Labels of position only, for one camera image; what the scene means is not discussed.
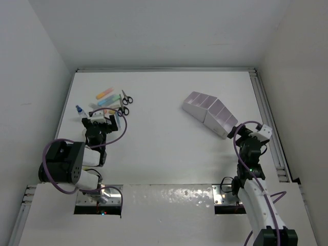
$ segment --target yellow highlighter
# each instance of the yellow highlighter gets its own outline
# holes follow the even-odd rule
[[[100,94],[96,95],[97,99],[101,99],[102,97],[106,96],[107,94],[111,93],[114,90],[113,87],[108,88],[107,90],[101,92]]]

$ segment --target scissors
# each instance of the scissors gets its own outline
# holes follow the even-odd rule
[[[120,104],[120,107],[118,109],[119,112],[125,116],[129,115],[130,110],[124,106],[121,94],[119,95],[119,104]]]
[[[127,96],[125,94],[124,90],[122,90],[122,93],[123,93],[123,96],[124,96],[123,99],[122,99],[124,105],[128,105],[128,104],[133,103],[133,98],[132,97]]]

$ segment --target white table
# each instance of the white table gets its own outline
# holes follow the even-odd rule
[[[210,185],[236,175],[232,141],[222,140],[181,104],[199,91],[217,96],[239,122],[262,122],[248,72],[76,73],[58,138],[83,140],[75,105],[90,110],[95,95],[108,87],[134,99],[127,133],[107,146],[100,169],[105,183],[124,185],[122,219],[74,215],[75,195],[39,184],[20,245],[243,245],[251,230],[247,216],[214,215]],[[269,191],[288,192],[277,210],[297,231],[299,245],[316,245],[298,186],[279,183],[270,149],[260,163]]]

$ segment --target gray wall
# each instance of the gray wall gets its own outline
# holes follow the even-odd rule
[[[7,245],[27,184],[38,182],[71,75],[27,0],[0,7],[0,245]]]
[[[70,69],[257,66],[290,0],[29,0]]]
[[[293,1],[260,72],[293,176],[327,245],[328,1]]]

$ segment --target black cable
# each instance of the black cable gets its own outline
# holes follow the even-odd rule
[[[266,153],[266,151],[268,150],[267,145],[264,145],[264,146],[265,146],[265,150],[263,151],[263,153],[260,154],[260,156],[261,156],[261,155],[264,155],[264,154]]]
[[[225,192],[225,193],[230,193],[230,192],[232,192],[232,190],[231,190],[231,191],[224,191],[224,190],[222,189],[223,182],[224,182],[224,180],[225,180],[226,178],[230,178],[230,179],[234,180],[234,178],[232,178],[232,177],[224,177],[224,178],[222,179],[222,181],[221,181],[221,184],[220,184],[220,190],[221,190],[222,192]]]
[[[93,169],[93,168],[89,168],[89,169],[85,169],[85,171],[94,171],[94,172],[96,172],[97,174],[99,174],[99,178],[100,178],[100,181],[102,181],[103,179],[103,177],[102,177],[102,175],[100,174],[100,172],[98,172],[97,170],[95,170],[95,169]]]

